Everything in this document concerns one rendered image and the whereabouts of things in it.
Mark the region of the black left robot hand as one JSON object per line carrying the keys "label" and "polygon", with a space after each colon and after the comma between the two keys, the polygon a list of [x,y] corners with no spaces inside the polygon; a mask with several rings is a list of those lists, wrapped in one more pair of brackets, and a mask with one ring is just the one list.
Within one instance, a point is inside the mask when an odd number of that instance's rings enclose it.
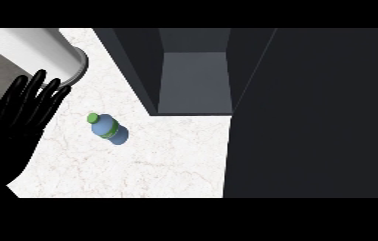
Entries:
{"label": "black left robot hand", "polygon": [[70,92],[59,87],[54,78],[38,91],[47,72],[38,70],[32,78],[20,75],[0,98],[0,200],[16,198],[8,183],[28,165],[44,128]]}

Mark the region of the blue water bottle green cap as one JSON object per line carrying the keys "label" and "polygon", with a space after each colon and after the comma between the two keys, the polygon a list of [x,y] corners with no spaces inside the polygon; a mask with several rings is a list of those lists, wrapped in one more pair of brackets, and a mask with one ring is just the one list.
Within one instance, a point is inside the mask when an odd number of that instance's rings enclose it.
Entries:
{"label": "blue water bottle green cap", "polygon": [[91,132],[113,145],[122,145],[128,139],[128,129],[118,123],[109,114],[90,113],[87,122]]}

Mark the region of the dark grey cabinet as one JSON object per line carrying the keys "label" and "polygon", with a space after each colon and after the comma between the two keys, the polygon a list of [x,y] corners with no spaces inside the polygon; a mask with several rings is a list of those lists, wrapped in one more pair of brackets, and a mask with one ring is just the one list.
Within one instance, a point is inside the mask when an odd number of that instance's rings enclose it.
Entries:
{"label": "dark grey cabinet", "polygon": [[152,116],[228,116],[271,28],[97,28],[94,33]]}

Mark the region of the dark grey cabinet door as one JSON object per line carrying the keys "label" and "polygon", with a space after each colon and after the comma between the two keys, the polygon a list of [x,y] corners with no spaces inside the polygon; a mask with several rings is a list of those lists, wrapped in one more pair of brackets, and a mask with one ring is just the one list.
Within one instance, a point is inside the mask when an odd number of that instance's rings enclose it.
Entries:
{"label": "dark grey cabinet door", "polygon": [[230,120],[222,196],[378,197],[378,29],[274,32]]}

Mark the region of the white cylindrical appliance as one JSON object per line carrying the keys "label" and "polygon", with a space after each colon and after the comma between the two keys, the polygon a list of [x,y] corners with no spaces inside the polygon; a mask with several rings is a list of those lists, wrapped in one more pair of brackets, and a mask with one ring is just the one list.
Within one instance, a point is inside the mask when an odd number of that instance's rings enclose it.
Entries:
{"label": "white cylindrical appliance", "polygon": [[85,74],[88,57],[57,28],[0,28],[0,54],[29,74],[47,71],[41,87],[60,79],[73,85]]}

